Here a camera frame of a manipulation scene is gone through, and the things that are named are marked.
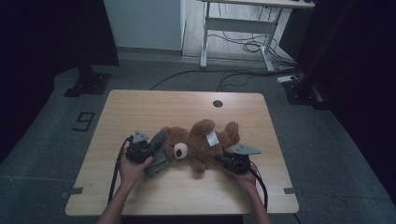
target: human arm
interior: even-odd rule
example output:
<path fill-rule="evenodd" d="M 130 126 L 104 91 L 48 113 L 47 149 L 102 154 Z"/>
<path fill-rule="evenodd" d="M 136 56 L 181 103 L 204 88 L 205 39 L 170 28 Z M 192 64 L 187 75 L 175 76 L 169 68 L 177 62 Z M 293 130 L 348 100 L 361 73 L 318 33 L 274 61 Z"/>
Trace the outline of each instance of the human arm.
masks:
<path fill-rule="evenodd" d="M 126 159 L 125 155 L 122 155 L 119 169 L 120 186 L 96 224 L 119 223 L 126 198 L 151 162 L 152 157 L 149 157 L 142 164 L 132 164 Z"/>
<path fill-rule="evenodd" d="M 254 172 L 257 172 L 256 167 L 253 165 L 251 166 L 251 169 Z M 256 177 L 251 172 L 247 172 L 244 175 L 236 175 L 229 171 L 227 171 L 227 173 L 235 178 L 238 185 L 246 193 L 251 215 L 253 216 L 253 222 L 255 224 L 271 224 L 271 219 L 268 216 L 267 210 L 265 209 L 262 199 L 260 198 L 260 194 L 256 188 Z"/>

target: white desk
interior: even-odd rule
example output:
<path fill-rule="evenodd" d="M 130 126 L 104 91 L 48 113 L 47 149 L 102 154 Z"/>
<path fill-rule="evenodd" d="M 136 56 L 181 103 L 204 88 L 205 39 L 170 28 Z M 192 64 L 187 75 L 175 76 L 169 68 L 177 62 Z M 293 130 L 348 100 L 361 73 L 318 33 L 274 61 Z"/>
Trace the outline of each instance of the white desk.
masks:
<path fill-rule="evenodd" d="M 204 28 L 204 43 L 202 44 L 201 50 L 201 67 L 206 68 L 207 60 L 207 32 L 209 30 L 214 31 L 228 31 L 228 32 L 239 32 L 239 33 L 251 33 L 269 35 L 264 48 L 262 48 L 262 57 L 264 58 L 268 71 L 274 72 L 275 69 L 271 62 L 271 55 L 269 48 L 274 38 L 276 27 L 279 21 L 279 17 L 284 7 L 294 8 L 313 8 L 315 4 L 313 2 L 306 3 L 303 0 L 299 2 L 291 0 L 199 0 L 207 3 L 206 15 L 205 15 L 205 28 Z M 210 18 L 209 10 L 210 3 L 226 3 L 226 4 L 239 4 L 239 5 L 254 5 L 254 6 L 268 6 L 268 7 L 279 7 L 276 13 L 276 17 L 273 21 L 247 21 L 247 20 L 235 20 L 235 19 L 224 19 L 224 18 Z"/>

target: wooden table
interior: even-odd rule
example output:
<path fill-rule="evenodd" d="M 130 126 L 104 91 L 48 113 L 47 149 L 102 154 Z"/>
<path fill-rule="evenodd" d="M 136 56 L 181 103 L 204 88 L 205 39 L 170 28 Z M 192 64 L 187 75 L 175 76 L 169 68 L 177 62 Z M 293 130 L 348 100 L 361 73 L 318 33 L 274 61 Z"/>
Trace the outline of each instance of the wooden table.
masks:
<path fill-rule="evenodd" d="M 222 107 L 214 107 L 214 101 Z M 213 119 L 222 131 L 230 121 L 239 123 L 241 143 L 259 149 L 251 156 L 268 189 L 269 213 L 296 213 L 292 188 L 264 98 L 258 93 L 193 91 L 112 91 L 97 124 L 75 188 L 66 206 L 69 216 L 97 216 L 106 207 L 114 162 L 123 140 L 134 131 L 154 136 L 164 126 L 190 129 L 201 119 Z M 257 185 L 262 196 L 262 189 Z M 203 175 L 187 162 L 175 162 L 154 177 L 142 178 L 125 204 L 124 215 L 230 215 L 249 213 L 237 184 L 211 166 Z"/>

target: black curtain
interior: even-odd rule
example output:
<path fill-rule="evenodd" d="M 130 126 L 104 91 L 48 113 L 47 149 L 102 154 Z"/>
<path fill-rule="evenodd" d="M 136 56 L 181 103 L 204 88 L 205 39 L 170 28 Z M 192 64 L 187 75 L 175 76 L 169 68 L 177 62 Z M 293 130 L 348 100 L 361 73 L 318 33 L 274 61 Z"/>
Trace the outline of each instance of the black curtain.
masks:
<path fill-rule="evenodd" d="M 119 65 L 102 0 L 1 0 L 1 161 L 47 102 L 53 78 L 81 64 Z"/>
<path fill-rule="evenodd" d="M 393 1 L 321 0 L 298 60 L 396 203 L 395 24 Z"/>

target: white wall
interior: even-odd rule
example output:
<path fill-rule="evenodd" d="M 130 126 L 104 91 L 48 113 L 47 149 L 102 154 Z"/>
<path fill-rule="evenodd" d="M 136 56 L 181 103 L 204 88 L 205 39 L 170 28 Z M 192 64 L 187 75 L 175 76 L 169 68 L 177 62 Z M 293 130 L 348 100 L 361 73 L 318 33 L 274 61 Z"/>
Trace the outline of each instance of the white wall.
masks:
<path fill-rule="evenodd" d="M 181 50 L 185 0 L 105 0 L 117 47 Z"/>

